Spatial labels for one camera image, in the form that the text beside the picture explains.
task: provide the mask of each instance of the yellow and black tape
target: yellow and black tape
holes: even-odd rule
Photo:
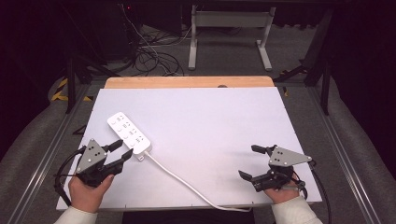
[[[61,83],[59,83],[58,89],[56,89],[55,94],[53,94],[51,101],[57,101],[57,100],[61,100],[61,101],[68,101],[69,98],[67,96],[63,96],[62,95],[62,91],[64,90],[64,87],[67,84],[67,77],[64,77],[64,79],[62,79]],[[93,96],[84,96],[83,101],[93,101]]]

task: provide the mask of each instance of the power outlet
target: power outlet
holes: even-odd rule
[[[111,116],[107,123],[129,149],[134,149],[134,157],[139,161],[145,159],[145,151],[151,151],[151,143],[125,114],[119,112]]]

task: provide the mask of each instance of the white desk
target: white desk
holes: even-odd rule
[[[262,175],[269,169],[268,156],[253,152],[251,145],[279,145],[303,153],[275,87],[104,89],[96,99],[81,145],[91,138],[101,146],[118,140],[106,120],[119,111],[150,139],[154,158],[217,205],[271,203],[238,174],[241,170]],[[123,146],[110,153],[106,163],[126,151]],[[306,182],[308,201],[320,202],[308,165],[296,165],[295,170]],[[131,158],[116,175],[101,208],[132,211],[208,206],[150,158],[141,162]],[[65,208],[61,199],[57,209]]]

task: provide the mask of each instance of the white power cord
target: white power cord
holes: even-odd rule
[[[206,197],[204,197],[204,195],[202,195],[200,192],[198,192],[198,190],[196,190],[195,188],[193,188],[189,183],[187,183],[186,181],[184,181],[182,178],[178,177],[177,175],[173,174],[172,172],[170,172],[168,169],[166,169],[165,167],[163,167],[158,161],[156,161],[147,151],[145,151],[145,154],[150,157],[155,163],[157,163],[157,165],[159,165],[161,168],[163,168],[163,170],[165,170],[166,173],[168,173],[169,175],[171,175],[172,177],[174,177],[175,179],[177,179],[178,181],[180,181],[181,183],[183,183],[184,185],[186,185],[189,189],[191,189],[192,191],[194,191],[198,196],[200,196],[202,199],[204,199],[207,203],[209,203],[210,205],[212,205],[213,207],[219,209],[219,210],[224,210],[224,211],[235,211],[235,212],[250,212],[251,208],[249,209],[238,209],[238,208],[225,208],[225,207],[221,207],[218,205],[213,204],[212,202],[210,202]]]

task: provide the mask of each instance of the person's left hand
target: person's left hand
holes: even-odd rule
[[[78,210],[96,213],[102,203],[103,196],[110,188],[114,175],[109,175],[97,188],[85,185],[78,177],[73,176],[69,182],[72,206]]]

